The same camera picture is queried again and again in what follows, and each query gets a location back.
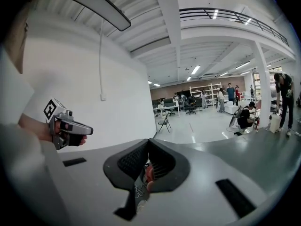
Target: white column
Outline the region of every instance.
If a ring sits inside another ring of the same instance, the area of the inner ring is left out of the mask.
[[[269,70],[266,65],[265,57],[259,42],[252,41],[251,49],[255,56],[257,69],[259,72],[261,86],[261,110],[260,127],[266,127],[269,124],[269,113],[271,107],[271,88],[269,81]]]

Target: man in black t-shirt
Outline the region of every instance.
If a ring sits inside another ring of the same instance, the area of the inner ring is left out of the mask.
[[[250,119],[250,110],[253,110],[254,108],[256,108],[255,103],[251,101],[250,104],[244,107],[240,113],[237,122],[242,131],[253,125],[254,120]]]
[[[282,97],[282,116],[280,122],[280,128],[278,131],[282,131],[282,127],[285,121],[287,107],[289,110],[289,118],[288,118],[288,132],[287,135],[291,135],[291,128],[293,124],[293,80],[287,74],[276,73],[274,74],[274,80],[276,84],[276,92],[277,92],[277,108],[279,108],[280,103],[280,92]]]

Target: white sleeve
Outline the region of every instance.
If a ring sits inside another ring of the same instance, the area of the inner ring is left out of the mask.
[[[33,88],[11,62],[4,47],[0,46],[0,124],[18,124]]]

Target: black slot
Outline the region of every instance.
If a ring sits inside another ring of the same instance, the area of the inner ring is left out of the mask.
[[[72,159],[72,160],[63,161],[63,164],[65,165],[65,167],[69,167],[69,166],[73,166],[73,165],[80,164],[83,162],[86,162],[86,159],[83,157],[80,157],[80,158],[76,158],[76,159]]]
[[[229,179],[220,180],[215,183],[240,218],[256,209]]]

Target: folding chair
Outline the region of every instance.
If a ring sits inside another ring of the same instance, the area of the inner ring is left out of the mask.
[[[171,128],[171,126],[170,126],[170,124],[169,124],[169,121],[168,121],[168,119],[167,119],[167,117],[168,117],[169,114],[170,114],[170,113],[166,113],[166,117],[165,117],[164,121],[159,121],[159,122],[158,122],[158,125],[162,125],[161,128],[160,128],[160,130],[159,130],[159,132],[161,131],[161,129],[162,129],[162,127],[163,127],[164,125],[166,125],[166,128],[167,128],[167,130],[168,130],[168,132],[169,132],[169,129],[168,129],[168,126],[167,126],[167,125],[169,125],[169,127]]]

